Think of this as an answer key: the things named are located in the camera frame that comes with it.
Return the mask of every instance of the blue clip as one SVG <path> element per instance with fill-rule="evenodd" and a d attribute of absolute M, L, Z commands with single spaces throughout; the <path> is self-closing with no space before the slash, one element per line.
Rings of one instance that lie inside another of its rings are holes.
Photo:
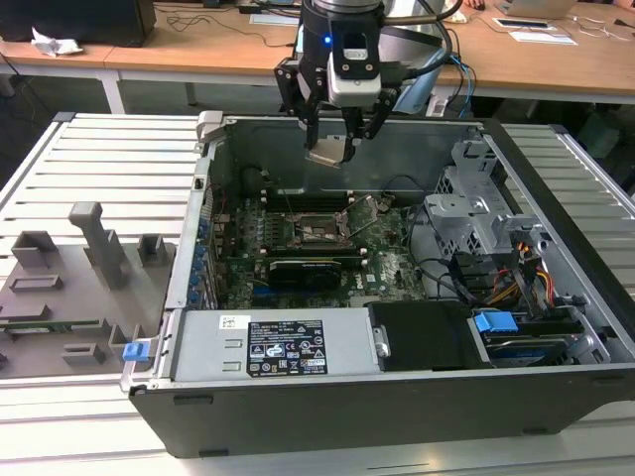
<path fill-rule="evenodd" d="M 518 324 L 511 312 L 484 311 L 474 318 L 479 332 L 517 332 Z"/>
<path fill-rule="evenodd" d="M 130 342 L 123 348 L 124 362 L 148 362 L 149 360 L 149 342 Z"/>

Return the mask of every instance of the green circuit board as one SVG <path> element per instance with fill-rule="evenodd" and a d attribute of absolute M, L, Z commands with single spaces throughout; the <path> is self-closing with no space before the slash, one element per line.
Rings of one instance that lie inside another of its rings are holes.
<path fill-rule="evenodd" d="M 375 197 L 362 197 L 362 200 L 371 199 L 375 200 Z M 221 307 L 362 307 L 374 300 L 425 298 L 424 286 L 415 276 L 405 245 L 407 223 L 401 209 L 375 213 L 369 206 L 371 202 L 362 200 L 351 206 L 344 217 L 337 213 L 294 213 L 295 222 L 289 220 L 290 213 L 267 212 L 259 202 L 245 200 L 231 212 L 230 220 L 235 225 L 224 230 L 235 234 L 235 237 L 224 237 L 225 243 L 231 243 L 231 251 L 218 248 L 217 260 L 224 273 Z M 306 240 L 312 246 L 338 247 L 336 240 L 339 237 L 335 231 L 342 229 L 350 234 L 350 238 L 342 240 L 341 247 L 352 246 L 354 250 L 364 247 L 367 255 L 363 267 L 342 269 L 337 290 L 279 293 L 269 289 L 268 260 L 259 254 L 263 245 L 287 250 Z"/>

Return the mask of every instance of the warning label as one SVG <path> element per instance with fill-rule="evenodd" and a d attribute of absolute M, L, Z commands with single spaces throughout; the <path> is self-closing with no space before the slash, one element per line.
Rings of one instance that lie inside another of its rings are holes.
<path fill-rule="evenodd" d="M 247 352 L 251 377 L 327 373 L 321 320 L 250 322 Z"/>

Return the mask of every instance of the motherboard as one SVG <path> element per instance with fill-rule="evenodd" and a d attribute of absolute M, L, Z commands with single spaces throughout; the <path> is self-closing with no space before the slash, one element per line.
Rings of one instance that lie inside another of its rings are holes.
<path fill-rule="evenodd" d="M 380 195 L 245 198 L 219 215 L 219 306 L 362 307 L 426 297 L 408 250 L 409 207 Z"/>

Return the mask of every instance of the desk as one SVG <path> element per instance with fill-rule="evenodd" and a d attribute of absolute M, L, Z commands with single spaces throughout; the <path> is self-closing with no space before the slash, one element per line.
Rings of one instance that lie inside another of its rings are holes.
<path fill-rule="evenodd" d="M 249 34 L 262 35 L 269 45 L 294 42 L 297 29 L 250 25 L 248 15 L 237 10 L 210 13 L 202 7 L 161 3 L 161 9 L 192 10 L 182 12 L 184 18 L 195 17 L 199 10 L 222 24 Z M 291 48 L 269 48 L 256 35 L 244 35 L 221 27 L 212 20 L 201 21 L 177 32 L 168 25 L 169 14 L 157 11 L 155 30 L 144 48 L 84 46 L 85 53 L 72 57 L 51 58 L 40 54 L 28 43 L 0 43 L 11 64 L 26 75 L 87 77 L 102 82 L 108 105 L 113 113 L 125 113 L 119 81 L 167 81 L 184 83 L 276 85 L 273 68 L 289 56 Z M 0 59 L 0 74 L 12 74 Z"/>
<path fill-rule="evenodd" d="M 452 25 L 460 37 L 463 60 L 478 74 L 476 95 L 635 103 L 635 38 L 630 29 L 612 25 L 615 18 L 635 24 L 635 14 L 608 5 L 578 4 L 574 13 L 605 20 L 609 31 L 633 41 L 593 38 L 580 33 L 573 21 L 557 20 L 554 23 L 571 32 L 579 46 L 540 45 L 518 43 L 509 35 L 487 28 L 475 17 L 491 25 L 491 18 L 502 14 L 492 0 L 486 2 L 487 10 L 482 13 L 463 8 L 466 14 L 475 14 L 470 23 Z M 174 3 L 159 7 L 200 8 Z M 183 17 L 195 15 L 181 13 Z M 290 48 L 267 48 L 259 37 L 245 36 L 213 21 L 200 22 L 179 33 L 168 25 L 168 16 L 157 12 L 156 30 L 143 49 L 86 46 L 86 54 L 52 59 L 28 44 L 7 43 L 0 48 L 23 74 L 99 79 L 114 113 L 125 112 L 119 91 L 122 79 L 274 86 L 273 67 L 291 53 Z M 291 43 L 296 34 L 293 27 L 250 25 L 249 17 L 236 11 L 211 16 L 232 28 L 259 33 L 271 45 Z M 0 73 L 11 72 L 0 62 Z M 439 77 L 431 109 L 447 101 L 458 81 L 456 69 L 447 66 Z"/>
<path fill-rule="evenodd" d="M 472 20 L 466 25 L 453 25 L 458 33 L 463 60 L 476 70 L 476 95 L 519 99 L 635 103 L 635 38 L 632 29 L 613 25 L 616 18 L 631 25 L 635 14 L 611 5 L 578 3 L 574 15 L 605 21 L 607 30 L 630 42 L 605 37 L 594 38 L 579 31 L 569 19 L 552 21 L 556 34 L 571 34 L 577 47 L 519 43 L 492 22 L 504 15 L 493 0 L 480 13 L 463 8 Z M 458 81 L 455 68 L 446 67 L 435 87 L 435 100 L 443 102 L 452 96 Z"/>

